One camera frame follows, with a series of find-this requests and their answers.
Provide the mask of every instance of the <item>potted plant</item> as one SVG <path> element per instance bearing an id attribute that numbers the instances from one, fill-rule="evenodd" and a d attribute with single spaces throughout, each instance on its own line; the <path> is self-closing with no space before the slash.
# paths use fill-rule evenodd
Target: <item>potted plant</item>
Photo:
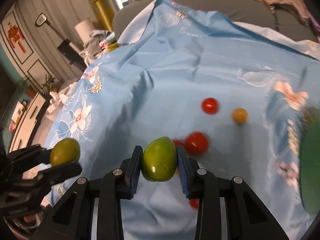
<path id="1" fill-rule="evenodd" d="M 37 92 L 34 90 L 34 88 L 31 86 L 31 76 L 25 75 L 17 82 L 18 92 L 20 94 L 26 94 L 32 99 L 35 98 Z"/>
<path id="2" fill-rule="evenodd" d="M 57 91 L 57 88 L 55 87 L 55 85 L 53 84 L 55 82 L 55 79 L 54 77 L 50 76 L 48 78 L 47 75 L 45 75 L 45 83 L 42 84 L 42 86 L 44 87 L 43 88 L 43 94 L 46 95 L 48 94 L 49 92 L 56 92 Z"/>

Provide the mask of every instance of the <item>green lime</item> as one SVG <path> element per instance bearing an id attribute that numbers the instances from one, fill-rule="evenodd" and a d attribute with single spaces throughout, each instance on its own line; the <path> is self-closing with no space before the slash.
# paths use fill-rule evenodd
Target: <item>green lime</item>
<path id="1" fill-rule="evenodd" d="M 169 137 L 160 137 L 144 150 L 141 160 L 143 177 L 149 181 L 167 181 L 177 168 L 176 147 Z"/>
<path id="2" fill-rule="evenodd" d="M 52 166 L 58 166 L 71 161 L 79 161 L 80 146 L 77 140 L 73 138 L 64 138 L 59 141 L 50 153 L 50 163 Z"/>

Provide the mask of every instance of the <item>bed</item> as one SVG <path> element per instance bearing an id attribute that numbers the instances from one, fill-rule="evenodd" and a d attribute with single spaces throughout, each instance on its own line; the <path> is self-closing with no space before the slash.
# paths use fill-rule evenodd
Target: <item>bed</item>
<path id="1" fill-rule="evenodd" d="M 84 72 L 45 146 L 77 139 L 81 176 L 96 179 L 119 167 L 135 145 L 145 148 L 161 136 L 183 140 L 199 130 L 211 140 L 197 157 L 200 166 L 218 177 L 242 177 L 289 238 L 300 239 L 314 218 L 300 199 L 297 145 L 304 110 L 320 99 L 319 45 L 295 42 L 266 21 L 233 23 L 207 11 L 148 1 L 118 32 L 125 45 Z M 219 101 L 214 116 L 200 109 L 207 97 Z M 231 119 L 238 107 L 249 114 L 244 126 Z M 75 180 L 53 187 L 51 204 Z M 134 199 L 122 201 L 122 217 L 126 240 L 194 238 L 196 211 L 178 175 L 164 183 L 141 176 Z"/>

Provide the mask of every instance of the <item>daisy print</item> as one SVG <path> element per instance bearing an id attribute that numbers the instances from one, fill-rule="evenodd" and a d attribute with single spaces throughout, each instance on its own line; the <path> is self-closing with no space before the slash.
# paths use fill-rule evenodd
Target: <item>daisy print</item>
<path id="1" fill-rule="evenodd" d="M 89 88 L 89 91 L 92 94 L 96 94 L 96 93 L 99 93 L 101 89 L 102 89 L 101 78 L 100 78 L 100 75 L 97 75 L 97 80 L 95 84 L 91 88 Z"/>

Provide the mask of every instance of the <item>white lamp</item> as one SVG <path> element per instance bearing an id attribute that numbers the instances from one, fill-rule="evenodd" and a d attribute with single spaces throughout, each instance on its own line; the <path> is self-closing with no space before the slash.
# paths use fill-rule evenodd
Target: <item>white lamp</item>
<path id="1" fill-rule="evenodd" d="M 76 25 L 75 30 L 81 38 L 82 42 L 85 44 L 91 39 L 89 33 L 95 30 L 95 27 L 92 21 L 89 18 L 87 18 L 84 21 L 80 22 L 78 25 Z"/>

